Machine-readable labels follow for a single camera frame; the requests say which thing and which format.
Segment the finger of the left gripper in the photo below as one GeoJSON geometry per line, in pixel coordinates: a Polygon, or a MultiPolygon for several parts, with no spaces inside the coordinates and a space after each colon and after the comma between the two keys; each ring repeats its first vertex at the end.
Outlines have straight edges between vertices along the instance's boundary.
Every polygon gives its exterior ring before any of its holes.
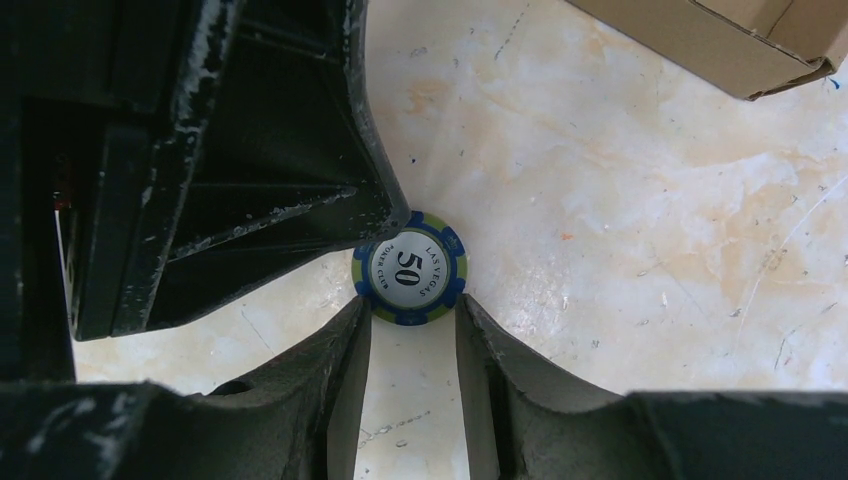
{"type": "Polygon", "coordinates": [[[176,328],[410,209],[369,107],[364,1],[122,1],[74,168],[71,332],[176,328]]]}

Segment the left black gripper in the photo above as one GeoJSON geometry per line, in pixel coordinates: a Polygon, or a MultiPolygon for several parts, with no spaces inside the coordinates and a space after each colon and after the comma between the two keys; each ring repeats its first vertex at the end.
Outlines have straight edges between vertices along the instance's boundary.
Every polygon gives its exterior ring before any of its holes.
{"type": "Polygon", "coordinates": [[[215,1],[1,5],[1,378],[142,330],[219,89],[215,1]]]}

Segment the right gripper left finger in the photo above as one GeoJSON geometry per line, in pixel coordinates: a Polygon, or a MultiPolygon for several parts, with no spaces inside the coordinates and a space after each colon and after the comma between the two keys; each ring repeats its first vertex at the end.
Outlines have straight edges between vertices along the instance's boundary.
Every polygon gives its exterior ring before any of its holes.
{"type": "Polygon", "coordinates": [[[209,394],[152,383],[5,383],[5,479],[350,479],[369,303],[209,394]]]}

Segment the brown cardboard box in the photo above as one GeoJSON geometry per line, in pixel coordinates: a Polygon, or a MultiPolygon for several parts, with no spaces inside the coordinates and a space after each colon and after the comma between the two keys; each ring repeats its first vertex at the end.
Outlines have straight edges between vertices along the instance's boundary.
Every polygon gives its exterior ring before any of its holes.
{"type": "Polygon", "coordinates": [[[847,56],[844,1],[595,0],[574,5],[748,101],[832,75],[847,56]]]}

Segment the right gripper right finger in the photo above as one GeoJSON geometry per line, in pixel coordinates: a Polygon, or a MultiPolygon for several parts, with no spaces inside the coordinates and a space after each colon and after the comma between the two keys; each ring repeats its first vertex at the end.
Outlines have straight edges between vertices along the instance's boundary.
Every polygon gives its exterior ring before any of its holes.
{"type": "Polygon", "coordinates": [[[456,304],[474,479],[843,479],[847,397],[600,388],[456,304]]]}

